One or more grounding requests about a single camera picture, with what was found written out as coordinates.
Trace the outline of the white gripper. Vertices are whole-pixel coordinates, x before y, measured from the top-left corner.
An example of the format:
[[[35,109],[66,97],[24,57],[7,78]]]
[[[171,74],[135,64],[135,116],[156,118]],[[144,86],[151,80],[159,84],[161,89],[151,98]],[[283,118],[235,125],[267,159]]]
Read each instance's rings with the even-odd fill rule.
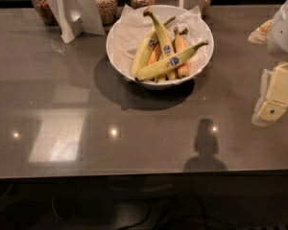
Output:
[[[255,44],[266,44],[268,53],[278,60],[288,60],[288,0],[268,20],[256,28],[248,38]],[[264,69],[252,123],[266,127],[276,123],[288,109],[288,61],[281,62],[272,71]]]

